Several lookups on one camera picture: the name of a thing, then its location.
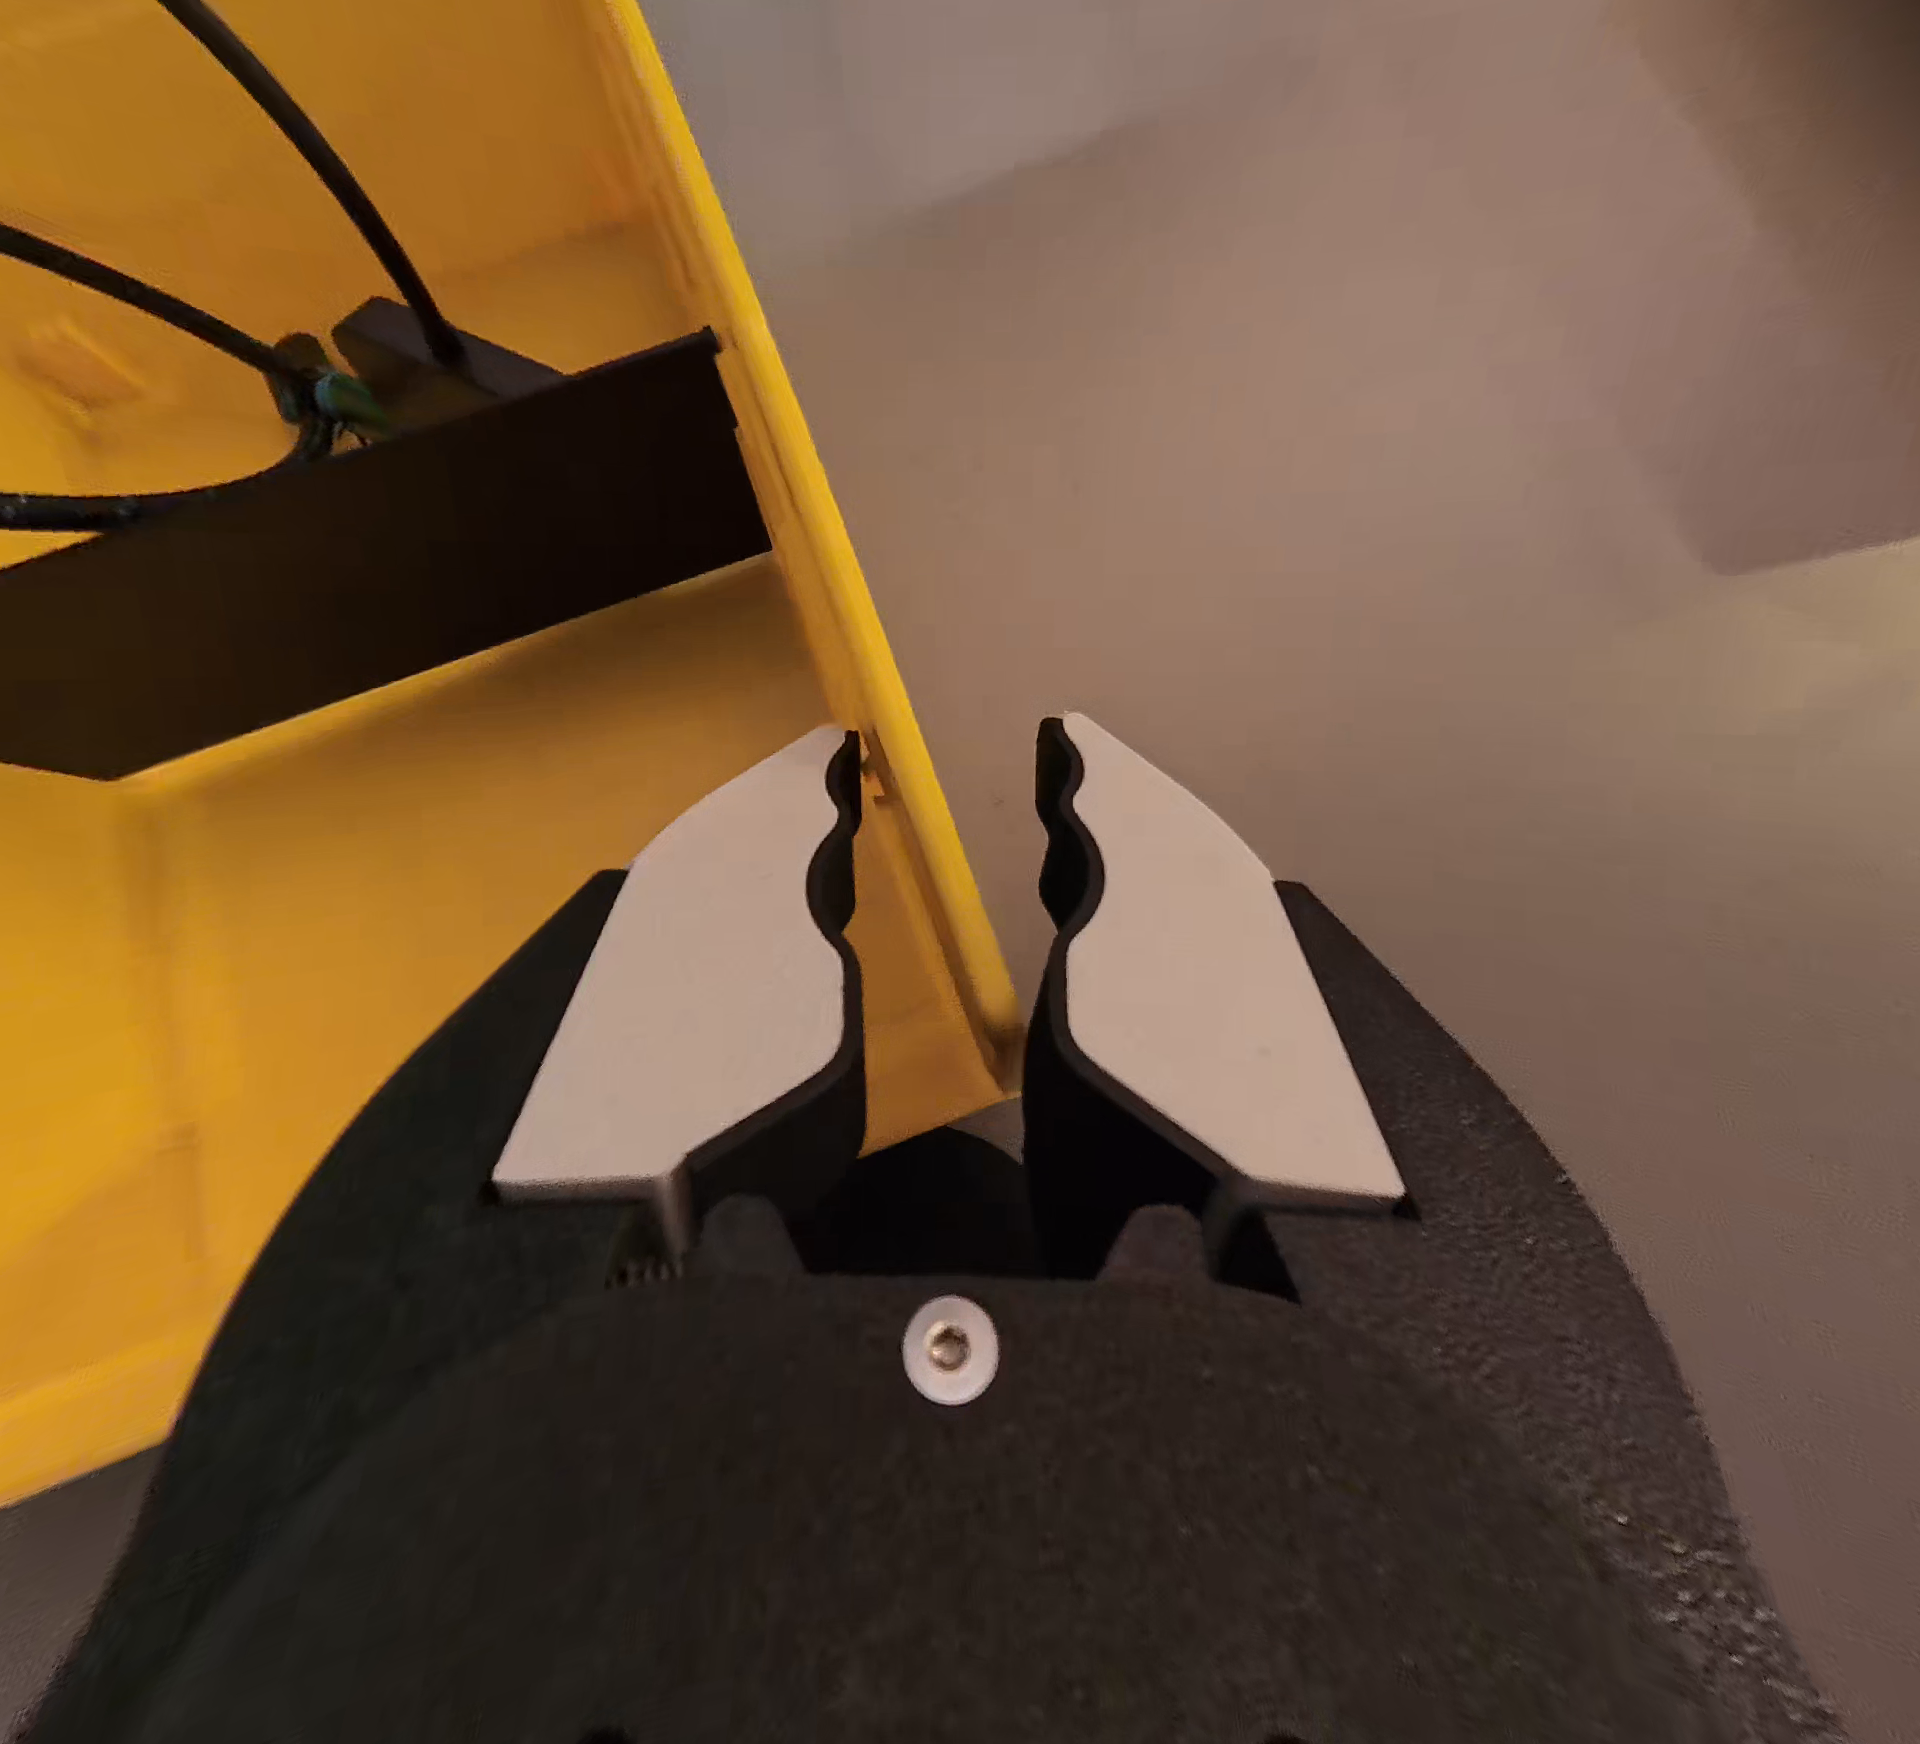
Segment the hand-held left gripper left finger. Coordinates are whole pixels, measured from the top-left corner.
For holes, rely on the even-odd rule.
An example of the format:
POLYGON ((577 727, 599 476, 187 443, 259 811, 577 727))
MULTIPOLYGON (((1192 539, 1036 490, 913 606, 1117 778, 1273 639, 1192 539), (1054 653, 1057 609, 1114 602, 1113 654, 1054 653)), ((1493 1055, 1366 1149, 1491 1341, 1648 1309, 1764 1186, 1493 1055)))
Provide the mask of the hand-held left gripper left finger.
POLYGON ((860 759, 818 724, 632 858, 492 1168, 501 1201, 638 1203, 687 1251, 720 1201, 803 1217, 851 1169, 860 759))

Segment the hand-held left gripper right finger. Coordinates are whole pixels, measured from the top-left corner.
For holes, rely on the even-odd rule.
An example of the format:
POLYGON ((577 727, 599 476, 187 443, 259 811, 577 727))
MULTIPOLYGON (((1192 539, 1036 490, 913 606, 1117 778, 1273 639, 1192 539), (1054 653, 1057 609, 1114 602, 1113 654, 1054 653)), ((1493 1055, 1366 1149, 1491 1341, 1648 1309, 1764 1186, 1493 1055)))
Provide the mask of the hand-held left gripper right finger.
POLYGON ((1142 1210, 1217 1277, 1278 1277, 1271 1213, 1410 1217, 1412 1190, 1261 856, 1091 717, 1036 732, 1054 936, 1021 1046, 1041 1268, 1091 1277, 1142 1210))

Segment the yellow plastic bin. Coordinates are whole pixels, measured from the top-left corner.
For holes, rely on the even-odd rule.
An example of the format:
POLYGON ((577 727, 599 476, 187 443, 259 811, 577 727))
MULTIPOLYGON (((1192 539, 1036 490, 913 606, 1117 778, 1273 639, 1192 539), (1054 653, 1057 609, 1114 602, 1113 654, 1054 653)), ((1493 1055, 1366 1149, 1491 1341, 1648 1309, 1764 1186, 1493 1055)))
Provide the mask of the yellow plastic bin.
MULTIPOLYGON (((573 893, 857 734, 865 1140, 1020 1026, 844 514, 636 0, 204 0, 445 318, 561 375, 711 328, 760 557, 146 771, 4 765, 4 1503, 159 1443, 324 1149, 573 893)), ((330 334, 397 298, 152 0, 4 0, 4 568, 437 428, 330 334)))

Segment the dark grey USB hub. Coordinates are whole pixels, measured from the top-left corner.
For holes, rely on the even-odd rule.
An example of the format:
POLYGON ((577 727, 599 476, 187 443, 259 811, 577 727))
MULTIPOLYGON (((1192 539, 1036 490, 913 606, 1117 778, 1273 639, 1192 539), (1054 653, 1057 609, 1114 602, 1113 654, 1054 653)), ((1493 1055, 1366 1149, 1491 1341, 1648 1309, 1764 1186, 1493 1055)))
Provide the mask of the dark grey USB hub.
POLYGON ((275 130, 319 177, 324 193, 371 251, 397 298, 371 298, 333 328, 333 341, 384 412, 423 424, 434 414, 404 410, 408 399, 443 393, 459 407, 504 401, 553 388, 561 372, 488 340, 468 338, 445 318, 385 216, 319 124, 250 45, 204 0, 152 0, 221 70, 241 87, 275 130))

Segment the black bin divider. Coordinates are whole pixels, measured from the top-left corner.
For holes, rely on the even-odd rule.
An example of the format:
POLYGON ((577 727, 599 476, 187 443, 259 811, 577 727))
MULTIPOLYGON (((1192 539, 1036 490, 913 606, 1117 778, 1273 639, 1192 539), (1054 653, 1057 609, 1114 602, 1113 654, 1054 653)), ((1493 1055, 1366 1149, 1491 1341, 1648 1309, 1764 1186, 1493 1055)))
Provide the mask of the black bin divider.
POLYGON ((703 328, 1 575, 1 762, 118 780, 769 550, 703 328))

